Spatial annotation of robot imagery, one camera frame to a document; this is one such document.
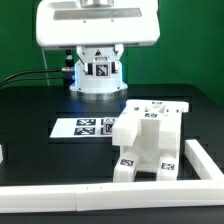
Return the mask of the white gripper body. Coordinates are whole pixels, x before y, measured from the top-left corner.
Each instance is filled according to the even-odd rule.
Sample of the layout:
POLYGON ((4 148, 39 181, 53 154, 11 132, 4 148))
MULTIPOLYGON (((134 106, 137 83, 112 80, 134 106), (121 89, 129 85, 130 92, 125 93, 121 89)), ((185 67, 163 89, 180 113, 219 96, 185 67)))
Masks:
POLYGON ((160 36, 158 0, 42 0, 36 40, 45 49, 76 46, 150 46, 160 36))

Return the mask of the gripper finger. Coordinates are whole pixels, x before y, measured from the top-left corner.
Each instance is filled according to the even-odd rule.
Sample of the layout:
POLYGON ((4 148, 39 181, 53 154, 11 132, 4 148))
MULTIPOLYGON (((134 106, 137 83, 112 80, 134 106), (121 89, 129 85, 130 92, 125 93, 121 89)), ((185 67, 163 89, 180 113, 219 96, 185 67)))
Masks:
POLYGON ((115 44, 112 47, 112 56, 111 56, 111 65, 112 65, 112 72, 119 73, 121 71, 121 62, 120 59, 124 52, 124 45, 123 44, 115 44))
POLYGON ((76 53, 80 60, 81 71, 85 75, 93 74, 93 50, 87 46, 77 46, 76 53))

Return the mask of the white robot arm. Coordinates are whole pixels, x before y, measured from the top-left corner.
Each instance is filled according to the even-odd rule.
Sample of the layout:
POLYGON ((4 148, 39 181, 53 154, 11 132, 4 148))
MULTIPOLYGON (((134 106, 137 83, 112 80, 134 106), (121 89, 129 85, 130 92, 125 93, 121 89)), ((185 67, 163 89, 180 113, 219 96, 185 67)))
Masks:
POLYGON ((127 90, 120 62, 124 48, 159 39, 158 9, 158 0, 41 0, 36 40, 45 50, 77 52, 71 92, 109 99, 127 90))

